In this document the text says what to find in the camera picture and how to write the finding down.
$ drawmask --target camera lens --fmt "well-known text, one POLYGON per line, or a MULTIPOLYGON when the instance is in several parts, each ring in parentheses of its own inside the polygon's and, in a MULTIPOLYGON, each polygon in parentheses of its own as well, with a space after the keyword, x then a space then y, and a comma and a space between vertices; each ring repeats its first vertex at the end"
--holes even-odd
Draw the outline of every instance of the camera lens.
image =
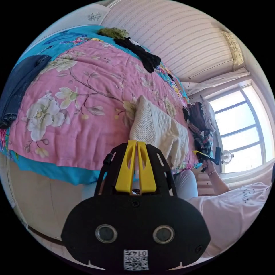
POLYGON ((153 239, 156 243, 167 244, 174 238, 174 230, 168 225, 161 225, 153 232, 153 239))
POLYGON ((108 224, 102 224, 95 230, 96 238, 102 243, 112 243, 117 238, 117 231, 108 224))

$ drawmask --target window frame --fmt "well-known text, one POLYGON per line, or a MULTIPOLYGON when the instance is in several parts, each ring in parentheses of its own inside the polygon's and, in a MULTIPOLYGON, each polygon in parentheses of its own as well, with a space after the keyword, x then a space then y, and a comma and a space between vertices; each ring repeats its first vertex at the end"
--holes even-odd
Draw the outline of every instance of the window frame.
MULTIPOLYGON (((236 148, 234 150, 230 150, 230 152, 234 153, 234 152, 241 151, 241 150, 244 150, 244 149, 248 149, 248 148, 251 148, 253 146, 256 146, 256 145, 260 144, 261 155, 262 155, 262 165, 263 165, 263 164, 266 163, 266 149, 265 149, 265 143, 264 143, 264 135, 263 135, 262 128, 261 128, 259 119, 257 117, 257 114, 256 114, 256 112, 255 112, 255 110, 254 110, 254 108, 253 108, 253 106, 252 106, 249 98, 246 96, 245 92, 243 91, 243 88, 246 88, 246 87, 249 87, 249 86, 251 86, 255 90, 255 88, 253 87, 252 83, 249 83, 247 85, 244 85, 244 86, 241 86, 241 87, 237 87, 237 88, 230 89, 228 91, 219 93, 218 95, 209 98, 208 101, 211 103, 211 101, 213 101, 213 100, 219 99, 221 97, 224 97, 226 95, 232 94, 234 92, 237 92, 237 91, 241 92, 241 94, 243 95, 243 97, 245 99, 244 101, 242 101, 240 103, 237 103, 237 104, 234 104, 234 105, 231 105, 229 107, 223 108, 221 110, 218 110, 218 111, 215 112, 215 114, 222 113, 224 111, 230 110, 230 109, 232 109, 234 107, 237 107, 237 106, 240 106, 240 105, 243 105, 243 104, 247 104, 248 107, 249 107, 249 109, 250 109, 250 111, 251 111, 251 113, 252 113, 252 115, 253 115, 255 124, 253 124, 251 126, 247 126, 245 128, 242 128, 242 129, 239 129, 237 131, 225 134, 225 135, 220 135, 219 128, 217 127, 217 130, 216 130, 215 133, 216 133, 218 145, 221 147, 221 151, 223 152, 224 150, 223 150, 222 138, 225 138, 225 137, 228 137, 228 136, 231 136, 231 135, 235 135, 235 134, 241 133, 243 131, 246 131, 248 129, 256 127, 257 132, 258 132, 258 136, 259 136, 259 141, 251 143, 251 144, 243 146, 243 147, 236 148)), ((221 164, 221 172, 222 172, 222 174, 225 174, 225 164, 224 163, 221 164)))

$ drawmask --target window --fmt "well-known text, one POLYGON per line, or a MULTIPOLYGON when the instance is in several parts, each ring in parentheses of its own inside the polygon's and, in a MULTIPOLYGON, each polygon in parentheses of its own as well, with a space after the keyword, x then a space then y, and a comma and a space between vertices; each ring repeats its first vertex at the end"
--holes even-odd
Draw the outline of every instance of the window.
POLYGON ((243 172, 274 158, 274 138, 268 115, 250 84, 209 100, 216 114, 222 151, 234 158, 222 164, 223 173, 243 172))

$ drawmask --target hand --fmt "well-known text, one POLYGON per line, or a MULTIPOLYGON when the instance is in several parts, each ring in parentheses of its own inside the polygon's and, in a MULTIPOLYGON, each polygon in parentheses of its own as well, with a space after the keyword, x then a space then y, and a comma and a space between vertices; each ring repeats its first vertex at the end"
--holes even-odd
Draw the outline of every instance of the hand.
POLYGON ((209 174, 215 170, 214 164, 212 163, 211 160, 207 160, 207 161, 205 160, 203 162, 203 168, 205 167, 206 167, 206 170, 205 170, 206 174, 209 174))

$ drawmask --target striped wallpaper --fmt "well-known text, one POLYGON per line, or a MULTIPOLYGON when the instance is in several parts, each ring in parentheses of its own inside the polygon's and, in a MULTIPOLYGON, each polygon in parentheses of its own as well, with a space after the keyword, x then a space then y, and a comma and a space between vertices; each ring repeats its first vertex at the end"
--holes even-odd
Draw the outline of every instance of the striped wallpaper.
POLYGON ((219 23, 190 6, 170 0, 120 0, 102 25, 127 29, 181 81, 202 82, 233 70, 219 23))

